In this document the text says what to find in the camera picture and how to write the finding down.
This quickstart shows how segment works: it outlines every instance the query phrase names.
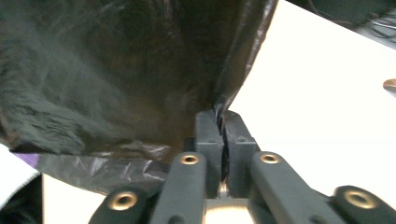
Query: black plastic bag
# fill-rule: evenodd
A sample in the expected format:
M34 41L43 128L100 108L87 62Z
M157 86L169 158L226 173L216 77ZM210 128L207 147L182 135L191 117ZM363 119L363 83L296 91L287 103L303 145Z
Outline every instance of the black plastic bag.
M23 160L107 193L156 188L242 86L276 0L0 1L0 136Z

